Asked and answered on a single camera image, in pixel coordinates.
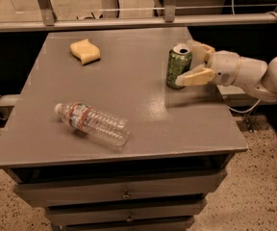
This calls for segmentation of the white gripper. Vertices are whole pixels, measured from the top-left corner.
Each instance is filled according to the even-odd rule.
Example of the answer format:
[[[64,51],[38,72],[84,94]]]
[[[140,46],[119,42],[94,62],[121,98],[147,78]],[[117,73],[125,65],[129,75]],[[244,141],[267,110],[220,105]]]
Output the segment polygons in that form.
[[[230,86],[237,76],[239,55],[234,52],[218,51],[208,44],[189,39],[192,61],[200,64],[194,69],[176,78],[177,86],[202,86],[212,81],[213,84]]]

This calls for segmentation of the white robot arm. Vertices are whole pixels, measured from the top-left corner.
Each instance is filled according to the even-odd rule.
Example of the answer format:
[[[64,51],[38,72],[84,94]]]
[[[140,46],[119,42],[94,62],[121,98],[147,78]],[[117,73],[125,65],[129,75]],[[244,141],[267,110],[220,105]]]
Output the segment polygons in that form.
[[[277,102],[277,57],[267,64],[234,52],[216,51],[193,39],[174,49],[192,55],[190,70],[176,78],[178,86],[236,86],[264,102]]]

